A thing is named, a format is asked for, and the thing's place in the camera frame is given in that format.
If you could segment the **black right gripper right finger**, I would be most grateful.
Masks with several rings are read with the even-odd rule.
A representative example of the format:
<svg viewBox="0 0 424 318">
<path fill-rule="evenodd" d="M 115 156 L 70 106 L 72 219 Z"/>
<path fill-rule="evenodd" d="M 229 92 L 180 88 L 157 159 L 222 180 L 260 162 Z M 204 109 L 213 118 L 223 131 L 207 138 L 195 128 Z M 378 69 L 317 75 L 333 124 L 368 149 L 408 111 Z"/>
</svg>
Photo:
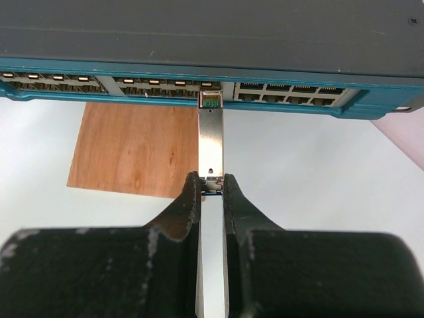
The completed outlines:
<svg viewBox="0 0 424 318">
<path fill-rule="evenodd" d="M 225 176 L 227 317 L 422 317 L 423 277 L 388 233 L 289 231 Z"/>
</svg>

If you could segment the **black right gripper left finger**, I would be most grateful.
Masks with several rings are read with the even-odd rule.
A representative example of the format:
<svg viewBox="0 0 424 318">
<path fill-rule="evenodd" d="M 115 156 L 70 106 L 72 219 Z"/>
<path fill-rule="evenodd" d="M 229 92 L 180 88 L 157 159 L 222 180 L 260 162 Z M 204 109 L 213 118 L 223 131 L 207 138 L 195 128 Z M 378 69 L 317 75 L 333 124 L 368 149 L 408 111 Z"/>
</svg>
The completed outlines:
<svg viewBox="0 0 424 318">
<path fill-rule="evenodd" d="M 21 229 L 1 248 L 2 317 L 201 317 L 201 181 L 139 227 Z"/>
</svg>

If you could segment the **silver SFP transceiver plug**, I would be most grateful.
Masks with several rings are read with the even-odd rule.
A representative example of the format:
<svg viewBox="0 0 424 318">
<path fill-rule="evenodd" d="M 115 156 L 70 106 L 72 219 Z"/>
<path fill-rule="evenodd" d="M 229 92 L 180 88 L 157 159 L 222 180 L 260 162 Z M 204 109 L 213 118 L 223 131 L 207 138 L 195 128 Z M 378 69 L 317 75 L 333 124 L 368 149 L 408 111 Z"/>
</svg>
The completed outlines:
<svg viewBox="0 0 424 318">
<path fill-rule="evenodd" d="M 221 195 L 224 182 L 223 92 L 201 90 L 198 96 L 198 174 L 203 195 Z"/>
</svg>

